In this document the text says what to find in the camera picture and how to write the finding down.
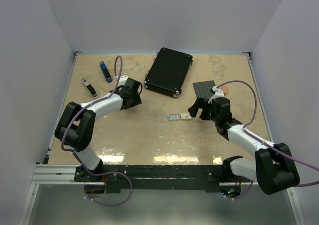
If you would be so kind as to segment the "grey studded baseplate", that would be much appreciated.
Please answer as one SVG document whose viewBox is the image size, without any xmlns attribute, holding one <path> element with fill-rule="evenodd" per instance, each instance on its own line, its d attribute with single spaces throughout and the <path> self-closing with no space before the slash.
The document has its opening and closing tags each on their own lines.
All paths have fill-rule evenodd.
<svg viewBox="0 0 319 225">
<path fill-rule="evenodd" d="M 212 97 L 211 89 L 215 86 L 213 80 L 195 82 L 192 84 L 197 98 L 210 99 Z"/>
</svg>

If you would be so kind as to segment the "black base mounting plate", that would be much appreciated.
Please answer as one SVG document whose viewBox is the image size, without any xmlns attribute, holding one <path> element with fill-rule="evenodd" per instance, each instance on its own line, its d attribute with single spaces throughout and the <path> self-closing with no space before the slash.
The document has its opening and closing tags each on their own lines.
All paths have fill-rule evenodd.
<svg viewBox="0 0 319 225">
<path fill-rule="evenodd" d="M 106 193 L 122 190 L 204 190 L 219 192 L 221 183 L 249 182 L 247 178 L 223 173 L 221 165 L 104 165 L 102 176 L 92 176 L 82 166 L 74 181 L 101 184 Z"/>
</svg>

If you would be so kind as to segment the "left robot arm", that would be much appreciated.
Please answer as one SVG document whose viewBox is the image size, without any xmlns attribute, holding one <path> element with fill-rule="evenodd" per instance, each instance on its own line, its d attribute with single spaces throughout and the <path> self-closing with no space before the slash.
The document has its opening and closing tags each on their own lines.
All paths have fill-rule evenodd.
<svg viewBox="0 0 319 225">
<path fill-rule="evenodd" d="M 115 89 L 104 97 L 82 104 L 70 102 L 65 107 L 54 136 L 60 140 L 62 150 L 71 152 L 86 168 L 91 181 L 103 177 L 103 162 L 91 147 L 95 122 L 110 113 L 140 105 L 142 89 L 141 82 L 121 77 Z"/>
</svg>

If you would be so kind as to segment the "black and silver stapler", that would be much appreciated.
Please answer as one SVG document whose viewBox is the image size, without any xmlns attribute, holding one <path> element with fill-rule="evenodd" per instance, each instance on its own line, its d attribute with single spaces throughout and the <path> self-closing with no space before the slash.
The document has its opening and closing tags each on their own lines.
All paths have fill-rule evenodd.
<svg viewBox="0 0 319 225">
<path fill-rule="evenodd" d="M 89 91 L 91 96 L 93 98 L 97 98 L 98 94 L 97 94 L 96 90 L 94 89 L 94 87 L 91 85 L 91 83 L 86 78 L 82 78 L 81 81 L 84 84 L 84 86 L 86 87 L 86 89 Z"/>
</svg>

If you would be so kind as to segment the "white staples box sleeve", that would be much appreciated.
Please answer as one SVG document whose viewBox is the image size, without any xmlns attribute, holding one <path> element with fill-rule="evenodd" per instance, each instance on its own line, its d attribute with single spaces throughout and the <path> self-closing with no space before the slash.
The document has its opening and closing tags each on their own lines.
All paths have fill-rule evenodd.
<svg viewBox="0 0 319 225">
<path fill-rule="evenodd" d="M 182 113 L 181 120 L 191 120 L 192 116 L 189 113 Z"/>
</svg>

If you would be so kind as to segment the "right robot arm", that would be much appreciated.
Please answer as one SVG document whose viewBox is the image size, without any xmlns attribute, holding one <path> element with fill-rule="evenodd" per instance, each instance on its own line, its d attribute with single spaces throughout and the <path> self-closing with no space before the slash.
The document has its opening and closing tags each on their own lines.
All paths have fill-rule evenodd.
<svg viewBox="0 0 319 225">
<path fill-rule="evenodd" d="M 245 128 L 232 116 L 227 98 L 219 97 L 211 101 L 197 98 L 188 112 L 191 117 L 196 117 L 198 110 L 202 110 L 201 120 L 213 121 L 219 135 L 241 146 L 255 159 L 249 161 L 242 156 L 225 159 L 221 174 L 226 181 L 232 182 L 239 176 L 256 181 L 267 195 L 300 184 L 289 147 L 284 143 L 274 144 L 264 140 Z"/>
</svg>

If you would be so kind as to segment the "blue stapler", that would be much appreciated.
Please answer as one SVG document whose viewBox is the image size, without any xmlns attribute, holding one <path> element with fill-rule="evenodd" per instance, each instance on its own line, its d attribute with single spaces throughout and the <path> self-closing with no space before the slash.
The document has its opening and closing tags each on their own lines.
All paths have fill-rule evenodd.
<svg viewBox="0 0 319 225">
<path fill-rule="evenodd" d="M 101 71 L 103 73 L 103 76 L 104 76 L 106 82 L 111 83 L 113 81 L 113 79 L 112 79 L 112 76 L 111 76 L 106 64 L 104 63 L 104 61 L 100 62 L 100 68 L 101 68 Z"/>
</svg>

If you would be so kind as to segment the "black hard case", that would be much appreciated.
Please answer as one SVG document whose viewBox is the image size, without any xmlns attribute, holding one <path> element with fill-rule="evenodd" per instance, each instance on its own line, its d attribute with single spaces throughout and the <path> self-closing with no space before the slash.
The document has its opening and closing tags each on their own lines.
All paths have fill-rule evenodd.
<svg viewBox="0 0 319 225">
<path fill-rule="evenodd" d="M 176 50 L 161 48 L 145 75 L 144 88 L 165 96 L 178 98 L 193 56 Z"/>
</svg>

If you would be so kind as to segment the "aluminium frame rail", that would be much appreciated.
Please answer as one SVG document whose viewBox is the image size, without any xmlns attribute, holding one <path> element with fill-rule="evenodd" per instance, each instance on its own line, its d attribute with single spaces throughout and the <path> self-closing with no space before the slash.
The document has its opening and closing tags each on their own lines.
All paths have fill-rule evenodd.
<svg viewBox="0 0 319 225">
<path fill-rule="evenodd" d="M 74 184 L 76 165 L 48 164 L 51 152 L 52 146 L 48 148 L 43 163 L 37 162 L 35 165 L 22 214 L 18 222 L 19 225 L 27 225 L 29 223 L 40 185 Z"/>
</svg>

